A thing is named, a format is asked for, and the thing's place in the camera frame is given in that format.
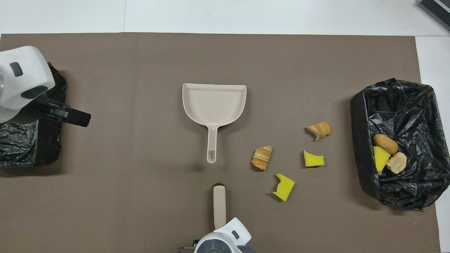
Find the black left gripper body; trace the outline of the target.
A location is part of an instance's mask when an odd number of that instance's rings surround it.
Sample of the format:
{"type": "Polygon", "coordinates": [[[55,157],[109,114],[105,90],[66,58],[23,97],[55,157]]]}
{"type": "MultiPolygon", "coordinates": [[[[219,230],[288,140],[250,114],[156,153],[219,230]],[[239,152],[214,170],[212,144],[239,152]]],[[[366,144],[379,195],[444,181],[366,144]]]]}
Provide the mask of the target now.
{"type": "Polygon", "coordinates": [[[56,100],[49,99],[45,93],[37,96],[25,105],[14,116],[14,123],[29,124],[41,118],[57,122],[67,122],[68,106],[56,100]]]}

